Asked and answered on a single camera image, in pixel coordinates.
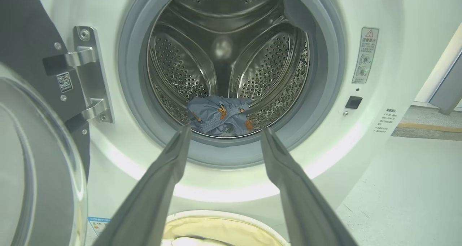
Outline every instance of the qr code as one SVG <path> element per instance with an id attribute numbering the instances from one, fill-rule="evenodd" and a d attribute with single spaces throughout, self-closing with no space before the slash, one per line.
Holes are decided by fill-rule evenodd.
<path id="1" fill-rule="evenodd" d="M 73 88 L 72 82 L 71 82 L 71 76 L 69 75 L 69 72 L 59 74 L 56 77 L 58 78 L 58 83 L 59 83 L 59 88 L 61 89 L 61 93 L 67 92 Z"/>

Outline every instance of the washing machine door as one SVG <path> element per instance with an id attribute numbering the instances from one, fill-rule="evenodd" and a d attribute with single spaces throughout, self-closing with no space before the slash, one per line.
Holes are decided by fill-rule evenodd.
<path id="1" fill-rule="evenodd" d="M 81 245 L 90 134 L 71 65 L 88 52 L 68 53 L 39 0 L 0 0 L 0 21 L 0 245 Z"/>

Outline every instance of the garment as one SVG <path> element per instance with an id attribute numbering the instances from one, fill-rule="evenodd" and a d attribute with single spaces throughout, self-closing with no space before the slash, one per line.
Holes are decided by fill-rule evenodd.
<path id="1" fill-rule="evenodd" d="M 245 112 L 250 99 L 224 98 L 221 96 L 195 97 L 188 103 L 191 129 L 220 137 L 241 136 L 253 130 Z"/>

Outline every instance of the warning sticker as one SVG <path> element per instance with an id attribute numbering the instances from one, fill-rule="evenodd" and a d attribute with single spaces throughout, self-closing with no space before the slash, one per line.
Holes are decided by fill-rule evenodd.
<path id="1" fill-rule="evenodd" d="M 59 74 L 56 77 L 58 78 L 61 93 L 67 92 L 73 88 L 69 72 Z"/>
<path id="2" fill-rule="evenodd" d="M 364 84 L 371 71 L 375 48 L 378 39 L 378 29 L 366 28 L 361 30 L 359 54 L 353 76 L 353 84 Z"/>
<path id="3" fill-rule="evenodd" d="M 99 236 L 104 228 L 109 224 L 109 221 L 111 219 L 108 218 L 91 218 L 88 217 L 88 222 L 90 222 L 90 225 L 93 227 L 93 230 L 95 231 L 96 235 Z"/>

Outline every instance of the sticker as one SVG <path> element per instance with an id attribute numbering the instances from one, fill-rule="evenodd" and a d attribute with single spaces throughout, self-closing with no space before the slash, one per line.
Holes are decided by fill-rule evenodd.
<path id="1" fill-rule="evenodd" d="M 108 218 L 92 218 L 88 217 L 88 222 L 90 222 L 90 225 L 93 227 L 93 230 L 95 231 L 96 235 L 99 236 L 104 228 L 109 224 L 109 221 L 111 219 Z"/>
<path id="2" fill-rule="evenodd" d="M 373 132 L 386 133 L 389 129 L 394 130 L 395 124 L 393 124 L 398 115 L 396 109 L 387 109 L 377 121 L 377 124 Z"/>
<path id="3" fill-rule="evenodd" d="M 56 76 L 58 78 L 59 88 L 61 89 L 61 93 L 67 92 L 74 88 L 71 82 L 71 75 L 69 72 L 62 73 Z"/>
<path id="4" fill-rule="evenodd" d="M 375 48 L 378 39 L 378 29 L 363 28 L 359 43 L 359 54 L 354 70 L 353 84 L 365 84 L 371 71 Z"/>

